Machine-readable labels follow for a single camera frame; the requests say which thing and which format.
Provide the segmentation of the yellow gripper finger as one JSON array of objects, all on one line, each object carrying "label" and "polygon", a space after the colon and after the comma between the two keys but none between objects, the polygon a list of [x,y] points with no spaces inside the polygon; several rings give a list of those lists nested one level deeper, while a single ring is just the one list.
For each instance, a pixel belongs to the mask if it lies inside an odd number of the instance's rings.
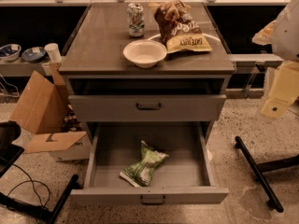
[{"label": "yellow gripper finger", "polygon": [[252,42],[257,45],[268,45],[272,43],[272,34],[276,25],[276,20],[269,22],[262,30],[254,35]]},{"label": "yellow gripper finger", "polygon": [[277,119],[299,97],[299,62],[284,61],[274,72],[274,78],[261,114],[268,119]]}]

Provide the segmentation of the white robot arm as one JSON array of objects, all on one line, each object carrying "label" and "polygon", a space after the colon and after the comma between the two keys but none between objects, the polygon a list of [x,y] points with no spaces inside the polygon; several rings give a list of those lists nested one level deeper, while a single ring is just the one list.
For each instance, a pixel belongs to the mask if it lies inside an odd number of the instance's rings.
[{"label": "white robot arm", "polygon": [[291,0],[252,42],[270,44],[272,52],[283,60],[261,107],[262,116],[277,119],[299,97],[299,0]]}]

